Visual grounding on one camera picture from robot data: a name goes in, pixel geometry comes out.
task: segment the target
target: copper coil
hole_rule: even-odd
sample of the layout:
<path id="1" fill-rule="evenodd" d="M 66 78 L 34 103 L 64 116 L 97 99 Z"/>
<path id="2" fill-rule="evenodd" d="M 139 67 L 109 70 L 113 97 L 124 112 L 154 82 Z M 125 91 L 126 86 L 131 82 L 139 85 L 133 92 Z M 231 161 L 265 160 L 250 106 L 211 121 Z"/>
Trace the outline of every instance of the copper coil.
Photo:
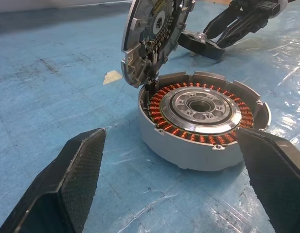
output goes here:
<path id="1" fill-rule="evenodd" d="M 163 116 L 156 116 L 153 118 L 153 121 L 160 121 L 160 120 L 164 120 Z"/>
<path id="2" fill-rule="evenodd" d="M 226 142 L 225 142 L 225 140 L 223 139 L 223 137 L 221 137 L 221 136 L 217 136 L 216 138 L 217 138 L 217 141 L 219 142 L 219 144 L 220 144 L 220 145 L 222 145 L 222 144 L 225 144 L 225 143 L 226 143 Z"/>
<path id="3" fill-rule="evenodd" d="M 169 85 L 169 88 L 171 88 L 172 90 L 176 89 L 173 85 Z"/>
<path id="4" fill-rule="evenodd" d="M 206 143 L 206 138 L 205 138 L 203 135 L 200 135 L 200 136 L 199 136 L 199 141 L 200 141 L 201 143 Z"/>
<path id="5" fill-rule="evenodd" d="M 178 132 L 179 132 L 179 129 L 177 128 L 177 129 L 175 129 L 174 131 L 172 131 L 172 134 L 173 134 L 173 135 L 177 135 Z"/>
<path id="6" fill-rule="evenodd" d="M 161 115 L 161 113 L 160 113 L 160 111 L 153 111 L 153 110 L 151 111 L 151 110 L 150 110 L 150 115 L 151 115 L 151 116 Z"/>
<path id="7" fill-rule="evenodd" d="M 241 112 L 242 112 L 242 115 L 251 116 L 252 117 L 252 112 L 251 111 L 241 111 Z"/>
<path id="8" fill-rule="evenodd" d="M 242 120 L 241 121 L 241 124 L 240 124 L 240 127 L 241 128 L 247 128 L 247 129 L 250 129 L 253 127 L 253 122 L 252 121 L 249 121 L 249 120 Z"/>
<path id="9" fill-rule="evenodd" d="M 156 93 L 156 95 L 157 95 L 158 98 L 163 98 L 164 97 L 164 95 L 162 95 L 160 93 Z"/>
<path id="10" fill-rule="evenodd" d="M 196 137 L 196 135 L 195 135 L 194 133 L 191 134 L 190 140 L 191 140 L 191 141 L 195 141 L 195 137 Z"/>
<path id="11" fill-rule="evenodd" d="M 168 132 L 172 127 L 173 125 L 166 125 L 163 129 Z"/>
<path id="12" fill-rule="evenodd" d="M 240 101 L 241 99 L 240 98 L 235 98 L 233 100 L 234 100 L 234 102 L 237 102 L 237 101 Z"/>
<path id="13" fill-rule="evenodd" d="M 247 106 L 247 104 L 245 104 L 244 102 L 239 102 L 237 103 L 238 106 Z"/>
<path id="14" fill-rule="evenodd" d="M 159 110 L 159 107 L 157 107 L 157 106 L 150 106 L 150 110 Z"/>
<path id="15" fill-rule="evenodd" d="M 242 120 L 249 120 L 249 121 L 253 121 L 253 117 L 252 116 L 246 116 L 246 115 L 242 115 Z"/>
<path id="16" fill-rule="evenodd" d="M 181 86 L 180 84 L 176 83 L 176 84 L 174 85 L 174 87 L 175 87 L 175 88 L 181 88 L 182 86 Z"/>
<path id="17" fill-rule="evenodd" d="M 154 106 L 159 106 L 159 102 L 153 101 L 153 100 L 150 102 L 150 104 L 151 104 L 151 105 L 154 105 Z"/>
<path id="18" fill-rule="evenodd" d="M 235 141 L 234 138 L 232 138 L 232 137 L 230 136 L 230 134 L 228 134 L 228 133 L 225 134 L 225 135 L 223 135 L 223 137 L 224 137 L 229 143 Z"/>
<path id="19" fill-rule="evenodd" d="M 169 89 L 167 86 L 164 87 L 163 90 L 166 91 L 166 92 L 170 92 L 171 91 L 171 89 Z"/>
<path id="20" fill-rule="evenodd" d="M 168 122 L 166 120 L 163 120 L 163 121 L 158 122 L 157 124 L 158 124 L 159 127 L 161 127 L 163 125 L 166 125 L 167 123 Z"/>
<path id="21" fill-rule="evenodd" d="M 153 96 L 152 98 L 151 98 L 151 100 L 152 101 L 161 101 L 161 98 L 158 98 L 158 97 L 156 97 L 156 96 Z"/>
<path id="22" fill-rule="evenodd" d="M 159 93 L 159 94 L 162 94 L 162 95 L 166 95 L 166 94 L 167 94 L 167 92 L 164 91 L 163 89 L 159 90 L 158 93 Z"/>
<path id="23" fill-rule="evenodd" d="M 182 133 L 181 137 L 185 139 L 185 138 L 187 137 L 187 134 L 188 134 L 188 133 L 184 131 L 184 132 Z"/>
<path id="24" fill-rule="evenodd" d="M 211 144 L 213 144 L 213 145 L 216 144 L 216 140 L 214 139 L 213 136 L 208 136 L 208 139 L 209 139 L 209 142 L 210 142 Z"/>
<path id="25" fill-rule="evenodd" d="M 239 127 L 245 128 L 245 129 L 250 129 L 251 128 L 249 125 L 245 125 L 245 124 L 240 124 Z"/>
<path id="26" fill-rule="evenodd" d="M 236 132 L 235 132 L 235 130 L 233 130 L 230 134 L 232 135 L 232 137 L 234 137 L 236 139 Z"/>
<path id="27" fill-rule="evenodd" d="M 248 108 L 248 106 L 240 106 L 239 109 L 241 111 L 247 111 L 247 110 L 250 110 L 250 108 Z"/>

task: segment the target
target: plastic sheet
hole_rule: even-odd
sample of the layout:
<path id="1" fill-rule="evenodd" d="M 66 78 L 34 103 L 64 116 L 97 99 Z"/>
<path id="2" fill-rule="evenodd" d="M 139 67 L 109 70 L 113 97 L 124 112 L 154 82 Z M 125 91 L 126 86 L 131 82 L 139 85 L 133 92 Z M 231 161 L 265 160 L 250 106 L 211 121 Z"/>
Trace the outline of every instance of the plastic sheet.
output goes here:
<path id="1" fill-rule="evenodd" d="M 197 2 L 187 29 L 227 6 Z M 128 4 L 0 15 L 0 225 L 36 174 L 80 132 L 107 127 L 85 233 L 272 233 L 243 164 L 182 170 L 140 139 L 138 90 L 120 71 Z M 195 70 L 241 81 L 271 109 L 269 131 L 300 149 L 300 0 L 214 61 L 178 47 L 161 74 Z"/>

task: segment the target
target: blue work surface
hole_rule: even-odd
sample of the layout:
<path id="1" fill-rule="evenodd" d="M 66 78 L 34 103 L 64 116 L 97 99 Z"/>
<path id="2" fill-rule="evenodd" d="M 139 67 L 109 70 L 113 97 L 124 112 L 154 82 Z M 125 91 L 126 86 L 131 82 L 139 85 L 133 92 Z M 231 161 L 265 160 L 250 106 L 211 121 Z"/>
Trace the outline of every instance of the blue work surface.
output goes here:
<path id="1" fill-rule="evenodd" d="M 187 29 L 227 6 L 198 2 Z M 128 3 L 0 14 L 0 225 L 34 177 L 77 134 L 107 128 L 85 233 L 273 233 L 244 164 L 182 170 L 140 139 L 138 90 L 121 72 Z M 195 70 L 241 81 L 266 101 L 269 132 L 300 149 L 300 0 L 216 62 L 178 47 L 160 73 Z"/>

